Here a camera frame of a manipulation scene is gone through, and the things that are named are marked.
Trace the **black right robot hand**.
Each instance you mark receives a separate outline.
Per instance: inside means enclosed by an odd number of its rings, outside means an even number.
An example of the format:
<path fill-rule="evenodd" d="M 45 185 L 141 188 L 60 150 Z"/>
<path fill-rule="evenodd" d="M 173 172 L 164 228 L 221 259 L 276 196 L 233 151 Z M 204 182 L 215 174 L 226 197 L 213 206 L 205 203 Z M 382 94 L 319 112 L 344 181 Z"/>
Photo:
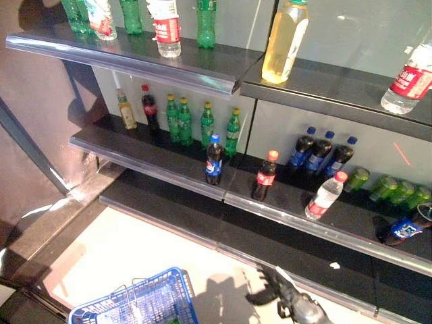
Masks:
<path fill-rule="evenodd" d="M 295 296 L 300 295 L 294 280 L 281 267 L 261 265 L 258 272 L 261 273 L 260 278 L 265 281 L 265 288 L 259 292 L 245 295 L 250 304 L 263 306 L 275 299 L 280 299 L 282 302 L 291 302 Z"/>

